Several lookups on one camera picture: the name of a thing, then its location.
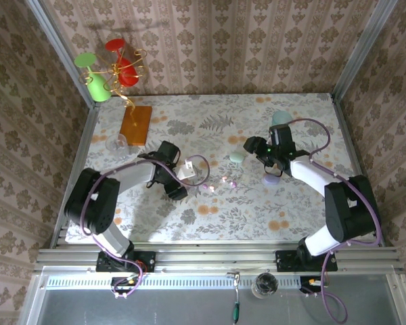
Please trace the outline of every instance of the aluminum frame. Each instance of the aluminum frame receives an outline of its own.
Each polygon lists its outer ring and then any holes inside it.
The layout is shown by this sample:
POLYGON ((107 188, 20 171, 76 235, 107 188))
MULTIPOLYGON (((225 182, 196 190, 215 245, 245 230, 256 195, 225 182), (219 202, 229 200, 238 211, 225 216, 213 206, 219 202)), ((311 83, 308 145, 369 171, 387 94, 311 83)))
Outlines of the aluminum frame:
POLYGON ((60 61, 62 61, 66 71, 74 81, 76 88, 80 92, 87 106, 89 108, 93 108, 95 106, 95 102, 90 96, 87 87, 78 81, 78 78, 80 77, 80 72, 78 68, 74 65, 74 59, 72 58, 63 38, 60 36, 60 33, 58 32, 54 24, 54 20, 51 18, 51 16, 48 14, 48 11, 45 9, 42 0, 27 0, 27 4, 29 8, 31 8, 33 14, 35 15, 36 19, 41 25, 41 28, 47 35, 48 41, 54 47, 55 51, 59 56, 60 61))
MULTIPOLYGON (((241 276, 256 276, 271 272, 277 277, 317 275, 319 272, 277 272, 275 251, 295 249, 294 242, 201 242, 155 243, 136 242, 136 250, 157 252, 155 272, 149 279, 169 279, 200 276, 208 279, 239 271, 241 276)), ((29 294, 19 324, 36 324, 50 277, 61 276, 89 280, 108 280, 113 274, 96 273, 99 248, 94 244, 64 245, 39 251, 29 294)), ((403 264, 394 247, 348 247, 336 253, 338 271, 333 276, 386 275, 402 324, 406 324, 406 277, 403 264)), ((115 273, 114 276, 129 276, 115 273)))
POLYGON ((347 89, 357 75, 368 52, 384 28, 389 15, 391 15, 392 10, 397 4, 397 1, 398 0, 380 0, 374 8, 371 17, 359 37, 358 42, 332 92, 337 100, 341 100, 346 94, 347 89))

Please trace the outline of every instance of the orange wooden base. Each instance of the orange wooden base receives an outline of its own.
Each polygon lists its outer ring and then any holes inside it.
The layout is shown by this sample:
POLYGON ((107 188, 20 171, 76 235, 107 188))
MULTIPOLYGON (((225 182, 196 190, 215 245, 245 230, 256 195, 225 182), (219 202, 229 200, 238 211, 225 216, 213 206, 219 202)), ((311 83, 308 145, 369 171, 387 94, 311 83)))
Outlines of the orange wooden base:
POLYGON ((152 107, 136 106, 132 114, 131 111, 132 107, 128 106, 120 133, 126 137, 129 146, 144 146, 148 137, 152 107))

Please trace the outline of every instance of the patterned wallpaper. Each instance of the patterned wallpaper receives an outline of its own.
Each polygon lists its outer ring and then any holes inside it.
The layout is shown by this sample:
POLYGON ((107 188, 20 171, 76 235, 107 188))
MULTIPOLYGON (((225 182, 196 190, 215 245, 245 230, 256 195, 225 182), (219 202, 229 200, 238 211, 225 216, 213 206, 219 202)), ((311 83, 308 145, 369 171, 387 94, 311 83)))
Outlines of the patterned wallpaper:
POLYGON ((133 94, 331 92, 377 2, 44 0, 73 56, 148 51, 133 94))
POLYGON ((343 102, 384 233, 406 270, 406 0, 397 3, 343 102))
POLYGON ((87 110, 24 1, 0 1, 0 324, 53 232, 87 110))

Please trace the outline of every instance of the clear glass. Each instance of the clear glass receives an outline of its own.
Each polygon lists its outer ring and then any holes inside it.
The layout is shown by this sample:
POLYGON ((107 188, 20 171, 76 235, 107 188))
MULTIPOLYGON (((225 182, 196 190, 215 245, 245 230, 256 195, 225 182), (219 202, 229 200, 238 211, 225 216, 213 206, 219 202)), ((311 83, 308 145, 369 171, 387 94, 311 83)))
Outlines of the clear glass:
POLYGON ((115 159, 125 159, 129 154, 129 146, 123 134, 116 133, 106 140, 106 148, 114 155, 115 159))
POLYGON ((278 289, 278 281, 273 274, 262 273, 251 284, 251 291, 259 299, 265 299, 278 289))

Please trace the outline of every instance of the floral tablecloth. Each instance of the floral tablecloth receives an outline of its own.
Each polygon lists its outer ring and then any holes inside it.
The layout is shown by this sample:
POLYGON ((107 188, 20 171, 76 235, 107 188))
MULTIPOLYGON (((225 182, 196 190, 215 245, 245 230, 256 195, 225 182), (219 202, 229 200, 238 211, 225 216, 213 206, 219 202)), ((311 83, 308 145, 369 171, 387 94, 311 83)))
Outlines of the floral tablecloth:
MULTIPOLYGON (((324 223, 323 198, 305 183, 283 175, 276 186, 265 186, 263 164, 247 154, 242 164, 230 161, 233 151, 246 153, 246 139, 267 137, 272 114, 286 110, 294 118, 312 117, 324 123, 332 142, 317 156, 325 166, 345 176, 353 174, 351 162, 329 94, 180 95, 135 98, 137 105, 152 106, 148 140, 130 148, 124 160, 106 150, 109 135, 120 130, 125 107, 114 97, 101 105, 86 167, 111 169, 156 150, 162 140, 181 149, 181 160, 202 154, 210 162, 208 185, 189 188, 182 201, 172 201, 156 184, 135 186, 118 197, 114 222, 133 241, 170 240, 299 240, 324 223), (232 188, 229 182, 237 183, 232 188)), ((325 143, 323 130, 310 122, 292 125, 296 146, 308 151, 325 143)), ((198 179, 206 167, 194 161, 198 179)), ((70 223, 66 241, 91 242, 70 223)))

